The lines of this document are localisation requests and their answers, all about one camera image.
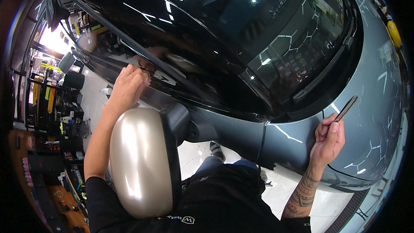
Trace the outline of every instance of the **shoe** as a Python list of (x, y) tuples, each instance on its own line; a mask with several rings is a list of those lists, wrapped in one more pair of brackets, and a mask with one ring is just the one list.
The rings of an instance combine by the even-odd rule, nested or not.
[(223, 152), (221, 151), (221, 147), (219, 144), (215, 142), (210, 142), (210, 151), (211, 154), (219, 159), (221, 159), (222, 162), (225, 162), (226, 157), (224, 156)]

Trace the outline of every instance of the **car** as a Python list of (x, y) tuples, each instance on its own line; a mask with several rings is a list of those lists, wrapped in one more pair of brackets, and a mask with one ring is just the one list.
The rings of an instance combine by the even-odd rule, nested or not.
[(355, 192), (359, 206), (391, 189), (410, 119), (408, 64), (378, 16), (370, 0), (44, 0), (36, 19), (63, 20), (71, 53), (109, 85), (128, 63), (147, 70), (140, 103), (184, 105), (187, 141), (293, 180), (318, 124), (357, 95), (319, 189)]

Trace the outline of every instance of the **person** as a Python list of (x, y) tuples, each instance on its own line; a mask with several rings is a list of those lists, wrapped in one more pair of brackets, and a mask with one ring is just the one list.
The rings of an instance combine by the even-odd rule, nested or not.
[(183, 181), (180, 203), (171, 214), (135, 219), (122, 207), (105, 182), (111, 132), (118, 117), (135, 105), (151, 82), (147, 72), (134, 65), (123, 68), (102, 109), (85, 154), (86, 206), (89, 228), (100, 232), (310, 232), (309, 213), (325, 166), (344, 145), (344, 122), (325, 117), (315, 131), (306, 172), (278, 220), (261, 199), (264, 182), (257, 166), (242, 159), (223, 164), (224, 155), (212, 143), (213, 155)]

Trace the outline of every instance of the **logo on shirt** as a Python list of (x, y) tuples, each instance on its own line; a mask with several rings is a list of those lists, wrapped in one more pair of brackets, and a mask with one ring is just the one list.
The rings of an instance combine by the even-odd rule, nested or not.
[(191, 216), (185, 216), (181, 222), (184, 222), (185, 224), (194, 224), (194, 218)]

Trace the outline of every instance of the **white tiled floor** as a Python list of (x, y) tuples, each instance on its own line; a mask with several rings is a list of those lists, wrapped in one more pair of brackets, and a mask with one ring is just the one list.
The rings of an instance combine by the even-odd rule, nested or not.
[[(108, 84), (102, 78), (88, 70), (86, 67), (83, 72), (85, 84), (81, 93), (83, 95), (81, 106), (85, 112), (84, 119), (91, 119), (91, 131), (93, 132), (101, 116), (102, 107), (108, 101), (106, 95), (100, 92)], [(90, 138), (84, 140), (84, 149)], [(186, 179), (193, 175), (203, 163), (204, 159), (210, 156), (210, 143), (190, 143), (184, 142), (178, 147), (181, 178)], [(225, 163), (234, 163), (240, 156), (228, 148), (223, 148), (226, 156)], [(283, 208), (295, 189), (297, 183), (291, 179), (276, 174), (273, 171), (262, 168), (266, 171), (268, 182), (272, 181), (272, 187), (266, 187), (262, 194), (262, 199), (270, 206), (273, 214), (280, 219)], [(323, 233), (341, 214), (353, 194), (333, 193), (317, 190), (310, 212), (310, 224), (313, 233)]]

